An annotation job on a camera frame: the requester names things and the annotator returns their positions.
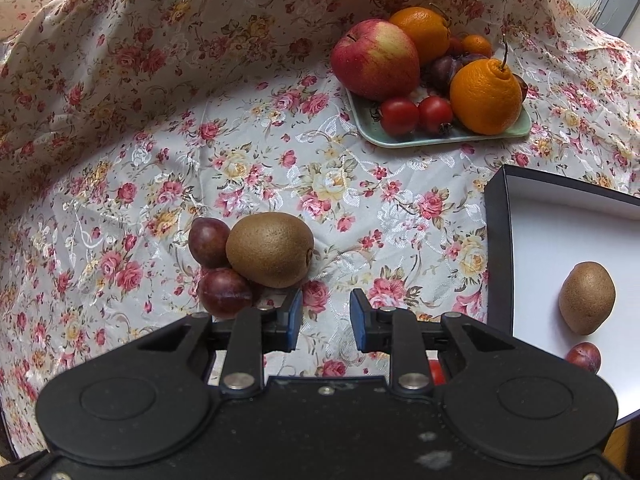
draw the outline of kiwi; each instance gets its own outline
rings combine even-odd
[[[607,269],[596,262],[582,262],[564,280],[558,306],[571,330],[589,335],[609,317],[615,301],[616,287]]]
[[[314,248],[311,229],[278,212],[246,216],[231,229],[226,257],[248,280],[273,288],[299,282],[309,270]]]

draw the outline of red apple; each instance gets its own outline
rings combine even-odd
[[[349,91],[372,101],[404,97],[420,83],[414,42],[385,20],[365,20],[335,44],[331,68]]]

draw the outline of metal screw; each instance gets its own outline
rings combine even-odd
[[[335,393],[335,388],[332,386],[320,386],[318,388],[318,393],[324,396],[333,395]]]
[[[254,385],[255,378],[254,376],[245,374],[244,372],[234,372],[226,375],[224,379],[222,379],[222,382],[231,390],[246,390]]]
[[[421,390],[429,386],[429,378],[425,374],[411,372],[401,375],[398,384],[406,390]]]

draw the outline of floral fabric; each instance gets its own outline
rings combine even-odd
[[[454,32],[506,35],[530,84],[528,138],[397,151],[360,138],[330,48],[359,20],[428,3]],[[20,455],[44,444],[33,409],[48,379],[199,310],[196,216],[305,220],[300,342],[266,370],[341,376],[387,364],[355,349],[354,287],[423,320],[485,319],[482,190],[501,165],[640,195],[640,58],[567,0],[27,6],[3,7],[26,24],[3,29],[0,72],[0,393]]]

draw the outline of tomato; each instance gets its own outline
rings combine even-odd
[[[433,377],[433,384],[438,386],[439,384],[444,384],[447,380],[444,378],[444,373],[442,371],[442,367],[440,366],[440,361],[437,359],[429,359],[429,368],[431,369],[431,377]]]
[[[380,125],[392,137],[408,134],[418,125],[418,107],[405,97],[387,99],[380,105]]]
[[[442,97],[427,97],[418,105],[420,127],[432,135],[443,135],[446,124],[453,121],[453,110],[449,101]]]

